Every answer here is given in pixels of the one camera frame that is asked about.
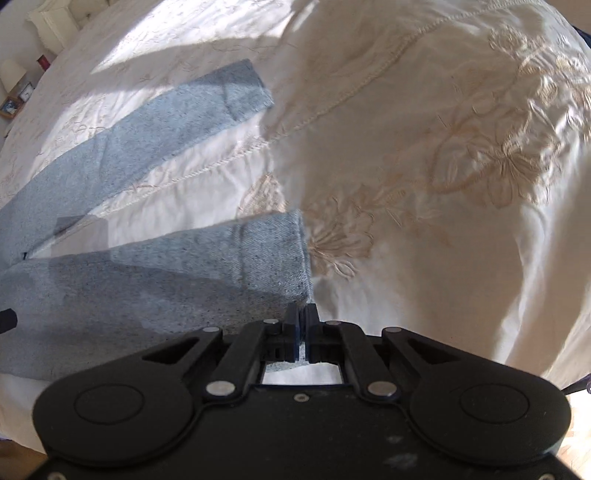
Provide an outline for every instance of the white wall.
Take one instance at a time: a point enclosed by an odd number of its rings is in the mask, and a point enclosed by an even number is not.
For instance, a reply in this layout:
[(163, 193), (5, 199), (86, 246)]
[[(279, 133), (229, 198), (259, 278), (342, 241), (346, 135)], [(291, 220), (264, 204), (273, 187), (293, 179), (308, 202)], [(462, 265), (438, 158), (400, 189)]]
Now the white wall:
[[(16, 60), (26, 68), (36, 84), (43, 70), (37, 63), (41, 55), (49, 61), (54, 55), (41, 44), (37, 29), (26, 20), (27, 14), (39, 7), (43, 0), (12, 0), (0, 11), (0, 63), (6, 59)], [(6, 92), (0, 86), (0, 101), (6, 98)], [(8, 121), (0, 118), (0, 149), (4, 145), (4, 131)]]

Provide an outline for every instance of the silver screw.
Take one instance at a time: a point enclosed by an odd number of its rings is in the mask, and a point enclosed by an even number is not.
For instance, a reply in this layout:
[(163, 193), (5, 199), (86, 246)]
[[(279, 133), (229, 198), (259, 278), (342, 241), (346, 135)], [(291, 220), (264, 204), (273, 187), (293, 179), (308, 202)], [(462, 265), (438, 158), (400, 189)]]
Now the silver screw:
[(373, 382), (368, 386), (368, 392), (376, 397), (391, 397), (396, 393), (398, 387), (392, 382)]
[(208, 383), (205, 390), (207, 393), (214, 395), (215, 397), (227, 397), (234, 393), (236, 385), (225, 380), (216, 380), (215, 382)]
[(300, 403), (307, 402), (310, 399), (305, 393), (297, 393), (294, 395), (294, 400)]

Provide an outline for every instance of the bed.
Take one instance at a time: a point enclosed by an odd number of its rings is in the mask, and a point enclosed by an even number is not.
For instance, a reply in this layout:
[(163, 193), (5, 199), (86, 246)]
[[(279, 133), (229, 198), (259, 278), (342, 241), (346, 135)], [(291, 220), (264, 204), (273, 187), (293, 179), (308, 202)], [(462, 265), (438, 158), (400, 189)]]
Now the bed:
[[(93, 252), (301, 209), (325, 319), (400, 325), (565, 387), (591, 369), (591, 50), (541, 0), (122, 0), (44, 75), (0, 208), (176, 86), (250, 59), (275, 105), (39, 245)], [(45, 383), (0, 377), (40, 448)]]

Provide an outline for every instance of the lampshade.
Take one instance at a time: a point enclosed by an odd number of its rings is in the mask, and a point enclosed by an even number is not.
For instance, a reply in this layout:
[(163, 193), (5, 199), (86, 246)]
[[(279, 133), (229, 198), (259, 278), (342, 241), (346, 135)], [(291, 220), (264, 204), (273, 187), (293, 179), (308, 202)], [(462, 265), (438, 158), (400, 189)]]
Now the lampshade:
[(27, 71), (14, 60), (4, 60), (0, 66), (0, 80), (8, 93), (26, 74)]

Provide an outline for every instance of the red object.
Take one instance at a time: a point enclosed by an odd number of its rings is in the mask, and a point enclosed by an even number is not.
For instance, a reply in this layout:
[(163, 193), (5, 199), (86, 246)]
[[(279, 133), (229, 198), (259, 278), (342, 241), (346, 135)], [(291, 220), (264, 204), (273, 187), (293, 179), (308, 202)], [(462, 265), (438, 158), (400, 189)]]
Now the red object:
[(41, 66), (41, 68), (43, 69), (44, 72), (46, 72), (47, 69), (49, 67), (51, 67), (51, 63), (49, 63), (49, 60), (47, 60), (47, 58), (45, 57), (45, 55), (41, 55), (37, 59), (37, 63)]

